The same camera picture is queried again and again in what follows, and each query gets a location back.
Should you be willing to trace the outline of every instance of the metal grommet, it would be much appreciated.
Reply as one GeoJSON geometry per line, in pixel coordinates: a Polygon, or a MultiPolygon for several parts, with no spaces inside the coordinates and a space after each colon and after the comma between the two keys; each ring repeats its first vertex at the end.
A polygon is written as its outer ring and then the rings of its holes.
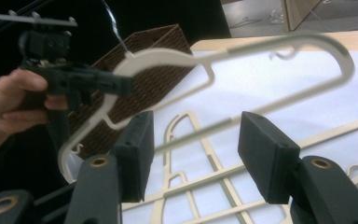
{"type": "Polygon", "coordinates": [[[333,166],[330,164],[330,162],[322,160],[322,159],[312,159],[310,161],[312,165],[322,168],[322,169],[331,169],[333,166]]]}
{"type": "Polygon", "coordinates": [[[92,167],[101,167],[101,166],[105,166],[108,162],[109,160],[107,158],[101,157],[92,161],[90,165],[92,167]]]}
{"type": "Polygon", "coordinates": [[[0,198],[0,214],[12,209],[19,202],[19,195],[11,195],[0,198]]]}

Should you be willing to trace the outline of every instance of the white surface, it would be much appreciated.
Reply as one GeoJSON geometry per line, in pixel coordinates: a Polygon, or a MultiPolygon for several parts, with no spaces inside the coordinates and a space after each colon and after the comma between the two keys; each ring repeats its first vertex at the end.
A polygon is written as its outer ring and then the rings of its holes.
{"type": "MultiPolygon", "coordinates": [[[[264,116],[295,141],[358,120],[358,51],[351,52],[351,56],[356,71],[350,82],[264,116]]],[[[333,58],[320,51],[301,52],[291,61],[278,58],[271,60],[268,53],[260,53],[245,59],[217,63],[213,70],[216,82],[210,89],[155,113],[156,146],[162,144],[169,122],[187,110],[194,111],[201,126],[206,127],[339,74],[333,58]]],[[[206,78],[204,74],[201,68],[195,68],[172,94],[201,82],[206,78]]],[[[178,124],[174,133],[181,136],[192,131],[193,128],[185,119],[178,124]]],[[[239,126],[236,126],[208,138],[225,168],[241,163],[237,153],[238,136],[239,126]]],[[[358,163],[358,132],[308,148],[300,156],[305,155],[326,157],[346,169],[351,164],[358,163]]],[[[162,167],[162,156],[157,156],[152,164],[146,197],[161,190],[164,178],[162,167]]],[[[200,142],[194,142],[172,152],[172,171],[184,171],[187,180],[191,181],[209,174],[213,169],[200,142]]],[[[234,175],[230,180],[243,203],[262,199],[249,174],[234,175]]],[[[178,184],[181,184],[181,180],[174,179],[171,187],[178,184]]],[[[193,195],[201,217],[230,208],[217,182],[194,189],[193,195]]],[[[124,223],[149,223],[152,210],[152,203],[126,210],[123,213],[124,223]]],[[[284,214],[277,205],[252,209],[249,214],[254,223],[279,223],[284,219],[284,214]]],[[[184,193],[168,198],[163,210],[163,223],[183,223],[192,218],[184,193]]],[[[208,223],[239,222],[235,216],[230,216],[208,223]]]]}

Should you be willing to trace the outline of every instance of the black clamp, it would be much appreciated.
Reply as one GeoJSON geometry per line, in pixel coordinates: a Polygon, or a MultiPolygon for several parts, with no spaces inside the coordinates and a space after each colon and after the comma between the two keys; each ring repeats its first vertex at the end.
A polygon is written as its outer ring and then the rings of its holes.
{"type": "Polygon", "coordinates": [[[293,198],[294,223],[358,223],[358,188],[329,159],[300,147],[268,119],[243,112],[238,152],[267,203],[293,198]]]}

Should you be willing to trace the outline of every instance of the plywood sheet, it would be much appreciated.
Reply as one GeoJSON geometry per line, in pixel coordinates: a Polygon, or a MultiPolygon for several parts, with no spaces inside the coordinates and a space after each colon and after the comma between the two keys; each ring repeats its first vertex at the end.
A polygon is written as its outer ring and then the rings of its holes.
{"type": "Polygon", "coordinates": [[[294,31],[321,0],[282,0],[286,29],[294,31]]]}

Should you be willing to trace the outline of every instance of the finger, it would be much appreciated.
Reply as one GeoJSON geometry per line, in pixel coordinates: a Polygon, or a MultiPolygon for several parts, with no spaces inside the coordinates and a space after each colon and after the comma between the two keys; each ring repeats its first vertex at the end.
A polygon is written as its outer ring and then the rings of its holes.
{"type": "Polygon", "coordinates": [[[12,85],[17,85],[26,91],[45,91],[48,82],[36,73],[28,70],[16,69],[9,75],[12,85]]]}
{"type": "Polygon", "coordinates": [[[51,110],[65,110],[68,108],[65,95],[47,95],[45,107],[51,110]]]}
{"type": "Polygon", "coordinates": [[[48,113],[46,110],[17,110],[4,113],[2,117],[10,122],[25,122],[31,125],[44,124],[48,121],[48,113]]]}

